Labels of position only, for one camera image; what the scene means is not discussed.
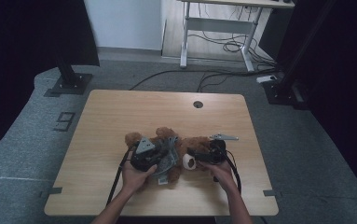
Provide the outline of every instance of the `white wall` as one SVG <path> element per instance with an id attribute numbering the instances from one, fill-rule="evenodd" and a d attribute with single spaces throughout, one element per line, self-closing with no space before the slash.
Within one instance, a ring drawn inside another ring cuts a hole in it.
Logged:
<path id="1" fill-rule="evenodd" d="M 160 1 L 85 0 L 96 46 L 161 50 Z"/>

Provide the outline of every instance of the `desk leg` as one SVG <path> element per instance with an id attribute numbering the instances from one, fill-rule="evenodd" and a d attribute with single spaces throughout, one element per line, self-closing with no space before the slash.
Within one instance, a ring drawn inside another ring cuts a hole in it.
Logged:
<path id="1" fill-rule="evenodd" d="M 189 9 L 190 3 L 186 4 L 186 14 L 185 14 L 185 23 L 184 23 L 184 42 L 181 46 L 181 68 L 186 68 L 186 59 L 187 59 L 187 25 L 189 23 Z"/>
<path id="2" fill-rule="evenodd" d="M 251 46 L 251 42 L 254 38 L 254 32 L 256 31 L 256 27 L 259 22 L 260 14 L 262 13 L 262 9 L 263 9 L 262 7 L 259 7 L 257 9 L 256 18 L 254 19 L 253 26 L 251 27 L 251 32 L 249 33 L 247 41 L 245 42 L 244 48 L 241 49 L 241 54 L 242 54 L 242 57 L 244 58 L 245 65 L 247 66 L 248 72 L 254 71 L 254 67 L 251 62 L 251 56 L 250 56 L 250 53 L 248 52 L 248 50 L 249 50 L 249 48 Z"/>

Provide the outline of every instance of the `black stand base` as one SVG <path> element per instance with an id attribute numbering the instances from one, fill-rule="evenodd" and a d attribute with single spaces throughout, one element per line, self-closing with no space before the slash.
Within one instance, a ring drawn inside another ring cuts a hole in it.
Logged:
<path id="1" fill-rule="evenodd" d="M 75 75 L 76 80 L 72 85 L 65 84 L 62 77 L 59 77 L 54 87 L 52 89 L 48 89 L 44 96 L 59 97 L 61 94 L 82 95 L 91 81 L 92 74 L 75 73 Z"/>
<path id="2" fill-rule="evenodd" d="M 271 105 L 292 105 L 294 109 L 307 110 L 308 107 L 300 96 L 299 90 L 296 86 L 287 94 L 281 94 L 279 92 L 279 83 L 275 81 L 263 82 L 263 88 L 268 98 L 268 103 Z"/>

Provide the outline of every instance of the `left hand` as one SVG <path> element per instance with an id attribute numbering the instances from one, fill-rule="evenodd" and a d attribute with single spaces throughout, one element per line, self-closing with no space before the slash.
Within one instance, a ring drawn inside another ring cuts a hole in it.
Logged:
<path id="1" fill-rule="evenodd" d="M 129 152 L 128 160 L 131 158 L 132 151 Z M 122 190 L 126 190 L 130 195 L 134 194 L 145 182 L 146 178 L 153 174 L 156 169 L 158 168 L 157 165 L 153 165 L 148 171 L 143 172 L 136 170 L 130 163 L 130 161 L 126 161 L 123 170 L 123 187 Z"/>

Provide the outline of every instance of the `right hand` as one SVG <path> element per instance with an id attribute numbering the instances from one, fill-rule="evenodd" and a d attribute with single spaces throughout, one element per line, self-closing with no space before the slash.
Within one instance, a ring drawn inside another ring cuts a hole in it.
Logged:
<path id="1" fill-rule="evenodd" d="M 231 174 L 231 167 L 227 161 L 223 161 L 218 165 L 213 165 L 202 161 L 199 161 L 199 163 L 211 171 L 211 175 L 218 179 L 219 184 L 224 191 L 237 188 L 233 179 L 233 174 Z"/>

